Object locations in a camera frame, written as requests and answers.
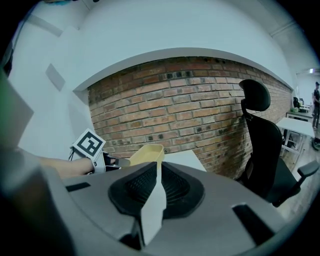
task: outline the black mesh seat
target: black mesh seat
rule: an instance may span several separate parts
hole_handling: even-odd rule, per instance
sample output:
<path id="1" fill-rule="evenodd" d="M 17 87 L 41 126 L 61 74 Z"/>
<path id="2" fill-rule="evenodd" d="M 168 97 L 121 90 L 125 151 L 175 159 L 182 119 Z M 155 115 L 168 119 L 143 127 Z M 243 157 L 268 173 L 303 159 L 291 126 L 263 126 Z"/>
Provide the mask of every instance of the black mesh seat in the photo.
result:
<path id="1" fill-rule="evenodd" d="M 300 191 L 300 185 L 306 177 L 314 174 L 319 163 L 313 161 L 298 169 L 301 176 L 299 181 L 279 157 L 282 147 L 282 134 L 271 121 L 247 112 L 265 111 L 270 106 L 268 89 L 255 80 L 247 79 L 239 83 L 244 91 L 241 101 L 243 116 L 245 117 L 253 153 L 249 159 L 245 172 L 239 181 L 248 189 L 278 207 L 286 199 Z"/>
<path id="2" fill-rule="evenodd" d="M 156 182 L 157 162 L 151 162 L 136 172 L 115 181 L 110 186 L 108 195 L 120 213 L 139 219 L 141 209 Z"/>
<path id="3" fill-rule="evenodd" d="M 198 179 L 166 162 L 161 165 L 161 183 L 166 194 L 163 219 L 189 216 L 205 197 L 205 188 Z"/>

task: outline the chair backrest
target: chair backrest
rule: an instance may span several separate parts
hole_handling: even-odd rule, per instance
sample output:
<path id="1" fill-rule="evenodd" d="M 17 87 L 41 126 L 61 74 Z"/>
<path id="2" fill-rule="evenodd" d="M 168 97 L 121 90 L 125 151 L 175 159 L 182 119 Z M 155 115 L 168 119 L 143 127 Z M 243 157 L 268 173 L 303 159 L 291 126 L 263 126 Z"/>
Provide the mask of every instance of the chair backrest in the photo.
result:
<path id="1" fill-rule="evenodd" d="M 252 143 L 253 171 L 246 186 L 261 197 L 267 196 L 274 183 L 277 163 L 281 151 L 282 134 L 271 121 L 247 112 L 247 109 L 264 111 L 270 106 L 268 89 L 257 81 L 247 79 L 239 83 L 245 99 L 241 108 Z"/>

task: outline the yellow container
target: yellow container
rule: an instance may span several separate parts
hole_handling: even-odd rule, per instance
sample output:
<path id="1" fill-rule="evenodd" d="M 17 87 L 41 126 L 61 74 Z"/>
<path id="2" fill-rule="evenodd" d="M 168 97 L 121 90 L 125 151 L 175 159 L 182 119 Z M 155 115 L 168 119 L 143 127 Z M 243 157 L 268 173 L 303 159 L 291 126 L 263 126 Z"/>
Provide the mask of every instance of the yellow container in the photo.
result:
<path id="1" fill-rule="evenodd" d="M 159 144 L 144 145 L 129 158 L 130 166 L 135 166 L 146 162 L 157 162 L 157 169 L 161 167 L 161 163 L 164 159 L 164 146 Z"/>

